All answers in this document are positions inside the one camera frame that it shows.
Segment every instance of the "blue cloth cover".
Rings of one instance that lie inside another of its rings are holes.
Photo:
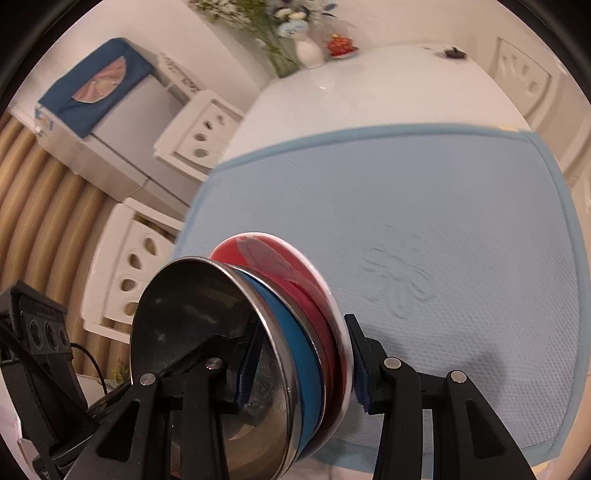
[[[343,314],[417,371],[465,371],[531,465],[556,457],[589,364],[590,284],[558,165],[531,132],[390,125],[302,138],[215,168],[176,257],[267,232]],[[382,419],[352,401],[317,458],[371,472]],[[424,423],[424,475],[432,465]]]
[[[72,98],[96,73],[121,56],[125,58],[127,70],[125,78],[112,93],[95,103],[78,102]],[[76,135],[84,138],[111,108],[153,70],[154,66],[123,38],[113,38],[56,81],[39,103],[59,117]]]

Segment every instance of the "flower vase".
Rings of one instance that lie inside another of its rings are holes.
[[[322,49],[308,36],[307,32],[294,33],[291,38],[295,42],[295,54],[306,68],[316,69],[324,65]]]
[[[273,65],[279,78],[285,78],[300,69],[298,63],[290,58],[289,52],[281,42],[281,38],[275,35],[274,29],[269,27],[261,31],[261,37],[265,39],[263,45],[269,62]]]

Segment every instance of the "pink fan pattern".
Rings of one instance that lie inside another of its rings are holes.
[[[127,72],[125,57],[108,64],[86,82],[72,98],[82,103],[96,103],[109,96],[123,81]]]

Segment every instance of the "glass vase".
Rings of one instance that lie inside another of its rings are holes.
[[[273,65],[275,73],[279,78],[285,78],[300,69],[300,65],[295,60],[295,55],[290,54],[288,47],[284,42],[292,42],[292,40],[282,39],[277,36],[273,27],[268,27],[262,32],[267,44],[265,51],[267,58]]]

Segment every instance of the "white vase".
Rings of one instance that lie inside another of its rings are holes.
[[[324,65],[324,55],[318,44],[311,40],[306,32],[299,32],[292,36],[295,42],[295,53],[298,60],[309,69],[316,69]]]

